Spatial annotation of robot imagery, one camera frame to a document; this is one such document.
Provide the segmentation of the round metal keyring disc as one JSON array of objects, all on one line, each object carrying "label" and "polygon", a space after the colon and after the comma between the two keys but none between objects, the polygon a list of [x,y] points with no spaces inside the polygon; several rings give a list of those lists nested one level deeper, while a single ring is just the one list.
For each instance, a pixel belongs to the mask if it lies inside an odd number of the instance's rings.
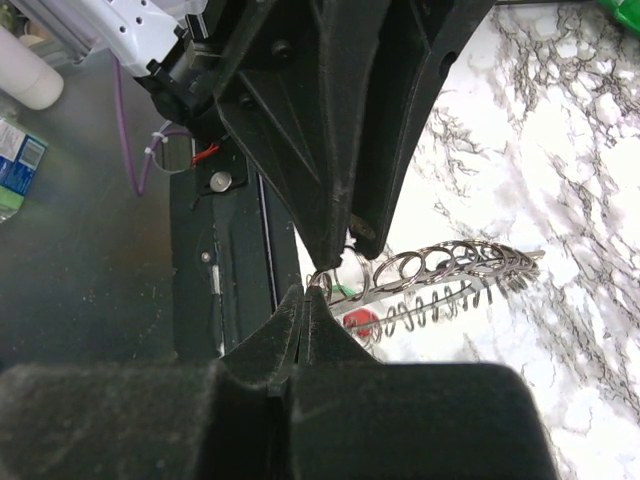
[{"label": "round metal keyring disc", "polygon": [[[329,306],[331,272],[338,268],[308,274],[304,285],[322,290],[334,319],[368,351],[397,333],[412,334],[452,321],[491,306],[496,296],[507,299],[527,290],[537,281],[539,263],[545,257],[543,250],[522,251],[479,239],[444,241],[381,260],[368,260],[350,245],[345,252],[364,279],[362,306]],[[358,308],[379,317],[371,340],[360,340],[343,327],[343,317]]]}]

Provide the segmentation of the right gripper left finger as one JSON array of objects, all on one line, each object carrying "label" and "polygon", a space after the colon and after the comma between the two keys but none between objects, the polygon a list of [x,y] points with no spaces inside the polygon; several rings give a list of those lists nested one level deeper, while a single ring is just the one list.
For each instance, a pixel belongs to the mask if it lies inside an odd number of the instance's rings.
[{"label": "right gripper left finger", "polygon": [[282,369],[301,319],[270,319],[209,362],[14,366],[1,376],[5,479],[281,479]]}]

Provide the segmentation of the key with green tag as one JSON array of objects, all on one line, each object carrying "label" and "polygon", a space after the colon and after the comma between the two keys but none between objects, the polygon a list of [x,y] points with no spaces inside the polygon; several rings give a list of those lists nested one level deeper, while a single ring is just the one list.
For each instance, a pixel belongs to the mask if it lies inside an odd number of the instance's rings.
[{"label": "key with green tag", "polygon": [[346,271],[341,273],[338,270],[331,272],[332,292],[329,306],[334,308],[346,304],[349,307],[362,306],[364,300],[364,279],[361,274]]}]

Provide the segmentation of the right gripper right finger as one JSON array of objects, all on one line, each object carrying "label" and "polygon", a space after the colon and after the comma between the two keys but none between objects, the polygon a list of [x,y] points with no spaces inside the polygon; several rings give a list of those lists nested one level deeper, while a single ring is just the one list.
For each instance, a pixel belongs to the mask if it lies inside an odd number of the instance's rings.
[{"label": "right gripper right finger", "polygon": [[532,395],[493,363],[382,364],[304,297],[287,382],[292,479],[553,479]]}]

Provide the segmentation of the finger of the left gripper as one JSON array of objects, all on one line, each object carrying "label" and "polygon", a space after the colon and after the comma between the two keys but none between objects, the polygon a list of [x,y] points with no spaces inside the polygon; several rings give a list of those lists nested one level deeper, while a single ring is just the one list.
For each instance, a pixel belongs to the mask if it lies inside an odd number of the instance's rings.
[{"label": "finger of the left gripper", "polygon": [[390,4],[369,79],[351,207],[350,233],[365,258],[383,251],[435,100],[493,5],[493,0]]},{"label": "finger of the left gripper", "polygon": [[251,1],[214,96],[319,270],[339,265],[386,1]]}]

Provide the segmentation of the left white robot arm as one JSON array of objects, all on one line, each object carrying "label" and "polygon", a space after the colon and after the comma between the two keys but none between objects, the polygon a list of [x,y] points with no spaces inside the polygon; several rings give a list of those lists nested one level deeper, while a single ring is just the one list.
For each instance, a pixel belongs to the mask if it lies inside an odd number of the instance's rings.
[{"label": "left white robot arm", "polygon": [[488,1],[73,1],[158,113],[244,155],[316,268],[378,256],[422,129]]}]

